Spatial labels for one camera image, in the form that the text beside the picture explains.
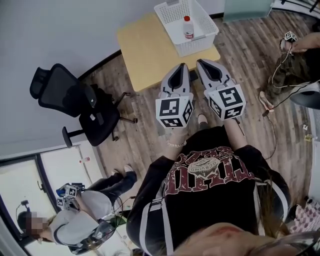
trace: person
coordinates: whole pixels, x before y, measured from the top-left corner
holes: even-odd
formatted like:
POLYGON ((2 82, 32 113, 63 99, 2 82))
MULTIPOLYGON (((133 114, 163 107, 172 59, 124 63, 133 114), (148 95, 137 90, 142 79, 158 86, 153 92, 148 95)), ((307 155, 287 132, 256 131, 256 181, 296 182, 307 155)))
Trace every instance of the person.
POLYGON ((292 86, 320 79, 320 32, 310 33, 292 44, 283 39, 280 45, 286 53, 277 60, 267 85, 259 92, 260 102, 271 112, 279 95, 291 91, 292 86), (289 50, 292 54, 285 60, 289 50))
POLYGON ((115 170, 109 178, 100 179, 75 197, 79 210, 62 210, 47 220, 36 212, 23 211, 17 217, 22 231, 39 241, 77 245, 99 226, 98 220, 112 211, 120 195, 130 190, 137 175, 130 165, 124 166, 125 176, 115 170))
POLYGON ((149 166, 126 224, 148 255, 246 256, 288 232, 285 180, 234 119, 223 124, 210 128, 200 114, 199 131, 187 141, 186 129, 174 128, 149 166), (162 214, 155 214, 159 195, 162 214))

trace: black cable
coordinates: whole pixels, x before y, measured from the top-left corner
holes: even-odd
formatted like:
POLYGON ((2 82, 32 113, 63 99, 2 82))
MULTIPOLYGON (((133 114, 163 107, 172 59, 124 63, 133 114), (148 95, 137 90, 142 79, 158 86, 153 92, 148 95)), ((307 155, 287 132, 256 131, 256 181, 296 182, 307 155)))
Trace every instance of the black cable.
POLYGON ((232 119, 236 121, 236 123, 238 124, 238 126, 239 126, 239 128, 240 128, 240 130, 241 130, 241 132, 242 132, 242 134, 243 134, 243 136, 246 137, 245 134, 244 134, 244 131, 243 131, 243 130, 241 129, 241 127, 240 127, 240 121, 239 121, 236 117, 234 117, 234 118, 232 118, 232 119))
POLYGON ((298 90, 290 93, 290 95, 289 95, 288 97, 286 97, 283 101, 281 101, 278 105, 274 106, 273 108, 270 108, 269 110, 266 110, 266 111, 262 114, 262 116, 263 116, 263 117, 266 117, 267 115, 269 115, 270 110, 274 110, 274 109, 277 108, 280 104, 282 104, 282 103, 285 102, 287 99, 289 99, 289 98, 291 97, 291 95, 297 93, 300 89, 305 88, 305 87, 307 87, 307 86, 309 86, 309 85, 311 85, 311 84, 312 84, 312 83, 308 83, 308 84, 306 84, 305 86, 301 86, 298 90))
POLYGON ((268 118, 268 120, 269 120, 269 122, 270 122, 270 124, 272 126, 273 135, 274 135, 274 149, 273 149, 273 152, 269 157, 265 158, 265 160, 268 160, 268 159, 270 159, 270 158, 272 158, 274 156, 274 154, 276 152, 276 149, 277 149, 278 140, 277 140, 276 130, 275 130, 275 126, 274 126, 273 122, 271 122, 269 116, 266 115, 266 117, 268 118))
POLYGON ((21 203, 20 203, 19 206, 15 209, 15 220, 16 220, 16 222, 18 222, 17 212, 18 212, 18 209, 19 209, 20 206, 21 206, 21 203))
POLYGON ((122 200, 121 200, 121 198, 118 196, 118 198, 120 199, 120 201, 121 201, 121 206, 119 206, 118 208, 117 208, 117 210, 121 207, 121 216, 120 216, 120 220, 119 220, 119 223, 117 224, 117 215, 116 215, 116 210, 115 210, 115 204, 113 204, 113 213, 114 213, 114 219, 115 219, 115 228, 113 229, 113 230, 111 230, 109 233, 106 233, 106 234, 104 234, 105 236, 107 236, 107 235, 109 235, 109 234, 111 234, 111 233, 114 233, 114 232, 116 232, 116 230, 117 230, 117 228, 119 227, 119 225, 120 225, 120 223, 121 223, 121 220, 122 220, 122 217, 123 217, 123 214, 124 214, 124 203, 122 202, 122 200))
POLYGON ((125 202, 126 201, 128 201, 129 199, 135 199, 136 197, 135 196, 130 196, 127 200, 125 200, 122 204, 124 205, 125 204, 125 202))

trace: black pants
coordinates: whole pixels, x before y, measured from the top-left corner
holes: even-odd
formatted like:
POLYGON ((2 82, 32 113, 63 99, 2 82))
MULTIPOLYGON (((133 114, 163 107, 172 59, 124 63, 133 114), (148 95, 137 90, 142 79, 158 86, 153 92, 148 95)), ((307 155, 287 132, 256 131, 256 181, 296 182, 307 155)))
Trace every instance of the black pants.
POLYGON ((115 173, 109 178, 103 178, 98 180, 95 184, 89 187, 89 190, 99 191, 106 195, 112 205, 118 199, 120 195, 129 191, 137 181, 137 175, 134 171, 126 172, 126 176, 123 177, 120 173, 115 173))

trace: white plastic basket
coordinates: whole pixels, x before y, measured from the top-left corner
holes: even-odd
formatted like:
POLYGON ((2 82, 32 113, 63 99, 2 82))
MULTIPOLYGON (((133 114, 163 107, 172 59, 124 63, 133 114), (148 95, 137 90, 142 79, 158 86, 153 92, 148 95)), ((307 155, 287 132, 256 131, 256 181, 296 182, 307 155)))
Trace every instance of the white plastic basket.
POLYGON ((214 21, 196 0, 170 0, 154 7, 180 57, 209 49, 219 32, 214 21), (194 38, 183 31, 184 16, 190 16, 194 38))

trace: bracelet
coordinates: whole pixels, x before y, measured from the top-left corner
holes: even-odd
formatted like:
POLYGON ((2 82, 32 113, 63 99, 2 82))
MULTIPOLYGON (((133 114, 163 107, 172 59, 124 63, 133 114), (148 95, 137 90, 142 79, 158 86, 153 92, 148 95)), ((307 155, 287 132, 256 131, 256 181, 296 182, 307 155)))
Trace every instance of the bracelet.
POLYGON ((187 141, 185 140, 184 143, 182 144, 171 144, 169 142, 169 139, 166 141, 166 144, 169 146, 169 147, 172 147, 172 148, 182 148, 183 146, 185 146, 187 144, 187 141))

